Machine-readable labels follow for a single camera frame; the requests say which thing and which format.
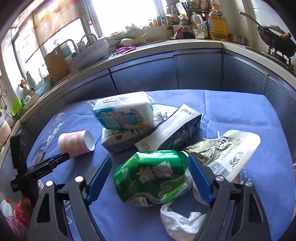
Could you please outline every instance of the wooden cutting board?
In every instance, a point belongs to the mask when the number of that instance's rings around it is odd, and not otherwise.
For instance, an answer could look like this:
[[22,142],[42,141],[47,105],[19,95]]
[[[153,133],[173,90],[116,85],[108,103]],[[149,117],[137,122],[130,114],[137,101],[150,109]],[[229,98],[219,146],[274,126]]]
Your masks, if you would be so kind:
[[52,51],[44,57],[44,60],[54,83],[70,74],[69,65],[66,63],[60,47],[57,48],[57,55]]

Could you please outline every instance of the pink bowl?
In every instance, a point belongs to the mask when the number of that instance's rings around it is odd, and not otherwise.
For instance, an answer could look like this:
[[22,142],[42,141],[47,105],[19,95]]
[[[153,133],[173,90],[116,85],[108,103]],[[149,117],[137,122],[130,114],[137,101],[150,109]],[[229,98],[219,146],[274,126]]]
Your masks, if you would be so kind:
[[9,135],[11,133],[11,129],[7,123],[7,121],[2,121],[0,124],[0,144],[4,145],[7,141]]

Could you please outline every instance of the cooking oil bottle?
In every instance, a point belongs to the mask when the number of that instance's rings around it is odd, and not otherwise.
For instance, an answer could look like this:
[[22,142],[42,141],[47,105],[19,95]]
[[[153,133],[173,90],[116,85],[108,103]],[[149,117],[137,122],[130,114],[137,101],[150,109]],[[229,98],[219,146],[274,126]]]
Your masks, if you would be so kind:
[[214,40],[228,41],[228,31],[226,19],[222,17],[222,13],[218,11],[216,6],[213,6],[207,17],[207,27],[209,28],[210,36]]

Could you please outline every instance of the white bowl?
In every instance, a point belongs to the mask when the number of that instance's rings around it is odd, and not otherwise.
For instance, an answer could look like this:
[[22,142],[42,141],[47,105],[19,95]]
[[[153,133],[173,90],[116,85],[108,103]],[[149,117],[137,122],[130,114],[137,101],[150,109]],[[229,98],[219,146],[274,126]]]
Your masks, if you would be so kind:
[[7,141],[9,135],[11,133],[11,129],[7,123],[7,121],[2,121],[0,124],[0,144],[4,145]]
[[76,70],[92,65],[98,59],[108,53],[109,44],[107,38],[98,39],[98,41],[86,47],[70,62],[69,66]]

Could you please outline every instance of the barcode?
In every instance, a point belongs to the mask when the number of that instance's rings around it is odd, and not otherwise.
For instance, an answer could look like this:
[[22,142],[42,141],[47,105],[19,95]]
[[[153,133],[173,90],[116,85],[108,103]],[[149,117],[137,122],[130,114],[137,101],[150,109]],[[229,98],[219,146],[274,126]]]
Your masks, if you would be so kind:
[[228,175],[230,174],[230,172],[222,164],[220,164],[217,161],[214,161],[213,163],[209,164],[208,167],[212,170],[215,176],[221,175],[227,178]]

